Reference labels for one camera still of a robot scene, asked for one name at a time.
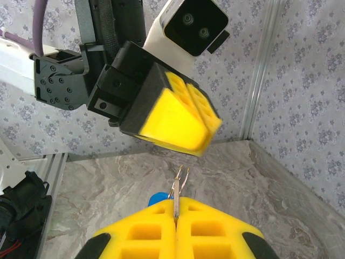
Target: blue object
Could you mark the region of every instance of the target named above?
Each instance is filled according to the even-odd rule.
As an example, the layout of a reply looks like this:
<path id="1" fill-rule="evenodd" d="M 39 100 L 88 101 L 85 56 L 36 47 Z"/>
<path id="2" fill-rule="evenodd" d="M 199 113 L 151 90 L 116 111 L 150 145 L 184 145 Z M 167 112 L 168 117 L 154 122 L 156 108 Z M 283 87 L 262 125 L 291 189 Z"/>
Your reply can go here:
<path id="1" fill-rule="evenodd" d="M 169 195 L 168 193 L 164 193 L 164 192 L 155 193 L 154 195 L 151 196 L 147 207 L 150 207 L 151 205 L 156 204 L 160 201 L 167 200 L 168 195 Z"/>

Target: camera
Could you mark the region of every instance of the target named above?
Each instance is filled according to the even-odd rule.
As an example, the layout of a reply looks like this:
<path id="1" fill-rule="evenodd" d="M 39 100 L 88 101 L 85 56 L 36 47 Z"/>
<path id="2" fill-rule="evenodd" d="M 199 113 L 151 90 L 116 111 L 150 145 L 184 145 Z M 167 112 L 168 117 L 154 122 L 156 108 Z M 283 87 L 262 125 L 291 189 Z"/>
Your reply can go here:
<path id="1" fill-rule="evenodd" d="M 229 18 L 212 0 L 169 0 L 148 33 L 144 49 L 186 76 L 195 58 L 227 39 Z"/>

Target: red wire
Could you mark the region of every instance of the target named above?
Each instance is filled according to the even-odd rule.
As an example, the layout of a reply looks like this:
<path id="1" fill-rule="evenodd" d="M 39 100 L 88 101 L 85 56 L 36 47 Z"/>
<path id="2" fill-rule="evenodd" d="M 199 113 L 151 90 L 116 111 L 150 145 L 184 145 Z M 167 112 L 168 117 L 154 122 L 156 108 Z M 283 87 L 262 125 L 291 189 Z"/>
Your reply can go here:
<path id="1" fill-rule="evenodd" d="M 3 258 L 5 255 L 16 250 L 22 244 L 22 243 L 18 243 L 18 244 L 17 243 L 18 243 L 18 240 L 10 248 L 6 249 L 5 251 L 0 252 L 0 258 Z"/>

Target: gray marble surface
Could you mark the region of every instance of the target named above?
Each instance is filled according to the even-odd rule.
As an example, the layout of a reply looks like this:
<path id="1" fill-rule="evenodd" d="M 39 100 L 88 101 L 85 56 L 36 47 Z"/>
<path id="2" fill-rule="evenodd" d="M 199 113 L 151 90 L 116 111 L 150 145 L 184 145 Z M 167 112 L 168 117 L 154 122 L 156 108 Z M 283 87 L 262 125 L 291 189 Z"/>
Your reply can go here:
<path id="1" fill-rule="evenodd" d="M 190 167 L 184 196 L 259 228 L 280 258 L 344 258 L 345 219 L 248 141 L 202 158 L 154 149 L 68 163 L 42 258 L 74 258 L 96 230 L 168 191 L 180 165 Z"/>

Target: floral wallpaper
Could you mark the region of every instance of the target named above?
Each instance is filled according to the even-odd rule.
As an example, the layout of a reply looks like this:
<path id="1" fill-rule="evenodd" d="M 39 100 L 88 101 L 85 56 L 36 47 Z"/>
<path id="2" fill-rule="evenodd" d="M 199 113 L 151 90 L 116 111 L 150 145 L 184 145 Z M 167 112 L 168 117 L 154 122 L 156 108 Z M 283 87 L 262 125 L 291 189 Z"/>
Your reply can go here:
<path id="1" fill-rule="evenodd" d="M 287 0 L 253 139 L 345 215 L 345 2 Z"/>
<path id="2" fill-rule="evenodd" d="M 149 30 L 166 0 L 144 0 Z M 268 0 L 218 0 L 229 15 L 228 39 L 213 55 L 199 57 L 193 78 L 209 94 L 223 118 L 216 140 L 239 136 L 252 71 L 256 64 Z M 0 27 L 32 37 L 34 0 L 2 0 Z M 78 50 L 80 43 L 73 0 L 49 0 L 44 43 Z M 69 152 L 77 155 L 127 154 L 151 145 L 108 127 L 107 119 L 85 107 L 63 111 L 37 102 L 11 85 L 0 83 L 0 137 L 17 156 Z"/>

